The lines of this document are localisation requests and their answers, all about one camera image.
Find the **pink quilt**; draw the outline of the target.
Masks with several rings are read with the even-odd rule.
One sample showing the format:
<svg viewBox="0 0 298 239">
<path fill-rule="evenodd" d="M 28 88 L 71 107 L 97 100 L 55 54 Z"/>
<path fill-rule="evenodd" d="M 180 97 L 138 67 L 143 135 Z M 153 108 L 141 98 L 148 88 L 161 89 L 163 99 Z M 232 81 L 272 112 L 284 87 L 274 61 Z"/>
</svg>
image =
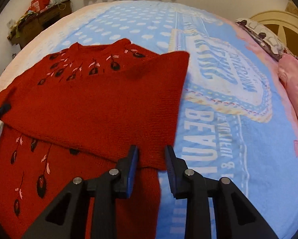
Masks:
<svg viewBox="0 0 298 239">
<path fill-rule="evenodd" d="M 298 59 L 284 54 L 278 61 L 278 76 L 298 118 Z"/>
</svg>

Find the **cream wooden headboard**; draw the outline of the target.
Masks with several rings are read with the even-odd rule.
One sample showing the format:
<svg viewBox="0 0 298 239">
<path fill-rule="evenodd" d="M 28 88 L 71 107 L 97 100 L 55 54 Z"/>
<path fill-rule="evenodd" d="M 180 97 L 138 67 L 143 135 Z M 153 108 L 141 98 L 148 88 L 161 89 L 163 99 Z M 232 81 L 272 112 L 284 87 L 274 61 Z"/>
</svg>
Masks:
<svg viewBox="0 0 298 239">
<path fill-rule="evenodd" d="M 275 33 L 287 48 L 298 57 L 298 16 L 285 11 L 265 11 L 250 18 Z"/>
</svg>

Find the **brown wooden desk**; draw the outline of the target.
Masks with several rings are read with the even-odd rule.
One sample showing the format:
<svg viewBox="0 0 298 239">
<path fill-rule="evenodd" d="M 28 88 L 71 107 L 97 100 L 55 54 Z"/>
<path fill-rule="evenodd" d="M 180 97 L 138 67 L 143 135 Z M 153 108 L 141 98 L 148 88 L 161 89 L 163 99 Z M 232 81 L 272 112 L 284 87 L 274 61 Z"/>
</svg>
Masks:
<svg viewBox="0 0 298 239">
<path fill-rule="evenodd" d="M 20 45 L 22 50 L 41 32 L 71 13 L 71 0 L 62 0 L 40 13 L 28 13 L 12 27 L 7 39 L 12 45 Z"/>
</svg>

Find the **blue polka dot blanket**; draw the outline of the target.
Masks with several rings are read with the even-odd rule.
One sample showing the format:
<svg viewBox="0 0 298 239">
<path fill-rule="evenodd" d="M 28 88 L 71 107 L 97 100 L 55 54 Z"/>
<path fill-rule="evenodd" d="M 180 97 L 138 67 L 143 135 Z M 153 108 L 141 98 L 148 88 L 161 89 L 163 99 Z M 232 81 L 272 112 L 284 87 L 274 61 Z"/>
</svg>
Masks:
<svg viewBox="0 0 298 239">
<path fill-rule="evenodd" d="M 175 152 L 189 168 L 230 178 L 279 238 L 298 230 L 298 122 L 275 62 L 235 23 L 149 1 L 90 5 L 61 20 L 53 51 L 127 38 L 190 54 Z"/>
</svg>

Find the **red bag on desk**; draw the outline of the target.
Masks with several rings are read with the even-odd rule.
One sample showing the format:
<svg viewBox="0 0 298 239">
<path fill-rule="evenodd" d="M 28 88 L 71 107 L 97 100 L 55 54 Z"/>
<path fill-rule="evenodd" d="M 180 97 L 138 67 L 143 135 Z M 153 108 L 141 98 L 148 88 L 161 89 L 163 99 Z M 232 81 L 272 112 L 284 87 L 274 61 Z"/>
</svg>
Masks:
<svg viewBox="0 0 298 239">
<path fill-rule="evenodd" d="M 29 10 L 34 12 L 41 12 L 50 4 L 50 0 L 32 0 Z"/>
</svg>

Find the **red knitted sweater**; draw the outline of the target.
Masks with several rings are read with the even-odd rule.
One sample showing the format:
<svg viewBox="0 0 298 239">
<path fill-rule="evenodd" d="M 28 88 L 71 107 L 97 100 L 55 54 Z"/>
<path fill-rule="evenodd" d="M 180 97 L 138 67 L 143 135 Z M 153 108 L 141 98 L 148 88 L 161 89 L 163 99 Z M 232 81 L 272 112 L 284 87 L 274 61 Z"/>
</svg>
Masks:
<svg viewBox="0 0 298 239">
<path fill-rule="evenodd" d="M 175 139 L 189 62 L 121 39 L 46 55 L 0 92 L 0 224 L 21 238 L 75 177 L 113 168 L 131 145 L 139 161 L 131 197 L 116 203 L 118 238 L 155 238 L 158 172 Z"/>
</svg>

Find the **black white patterned pillow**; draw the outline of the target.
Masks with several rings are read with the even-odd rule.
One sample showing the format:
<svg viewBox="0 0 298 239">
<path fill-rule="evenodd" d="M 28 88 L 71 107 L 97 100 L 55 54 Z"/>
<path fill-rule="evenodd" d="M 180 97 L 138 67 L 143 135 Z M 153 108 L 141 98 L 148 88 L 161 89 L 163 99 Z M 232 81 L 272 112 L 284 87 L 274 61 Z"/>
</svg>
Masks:
<svg viewBox="0 0 298 239">
<path fill-rule="evenodd" d="M 278 36 L 264 25 L 248 18 L 239 18 L 235 23 L 244 29 L 277 62 L 284 54 L 293 56 Z"/>
</svg>

